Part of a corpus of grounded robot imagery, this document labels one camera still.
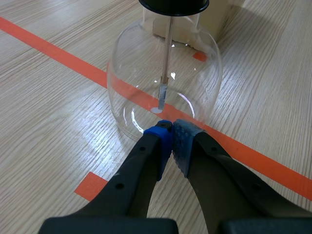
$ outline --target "orange tape line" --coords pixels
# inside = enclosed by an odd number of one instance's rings
[[[97,176],[96,174],[89,172],[87,176],[75,189],[75,193],[79,196],[92,201],[99,192],[105,187],[107,180]]]
[[[20,28],[4,18],[0,18],[0,29],[43,52],[47,56],[64,64],[72,70],[80,73],[81,75],[89,78],[90,80],[100,84],[101,86],[105,88],[107,87],[106,73],[95,66],[88,64],[87,62]],[[156,106],[155,104],[157,104],[157,99],[155,97],[140,91],[122,80],[116,79],[116,82],[116,84],[112,84],[116,88],[116,91],[132,102],[140,105],[148,111],[152,108],[152,106]],[[134,92],[140,92],[142,95],[141,98],[136,98],[137,95],[132,95]],[[238,141],[218,132],[217,130],[207,125],[203,125],[171,105],[166,105],[163,113],[158,116],[170,121],[174,121],[177,118],[192,121],[205,129],[236,160],[275,180],[294,192],[308,198],[309,200],[312,200],[311,179],[291,170],[288,167],[285,167],[284,165],[266,157],[246,145],[243,145],[242,143],[239,143]]]
[[[17,25],[2,17],[0,17],[0,29],[10,34],[11,36],[14,36],[20,41],[26,43],[27,45],[35,48],[36,50],[39,50],[45,55],[53,58],[54,60],[65,65],[66,67],[69,67],[79,74],[107,88],[106,73],[101,69],[88,64],[87,62],[58,48],[57,46],[47,42],[46,40],[37,37],[36,35],[26,31],[25,29],[18,27]]]

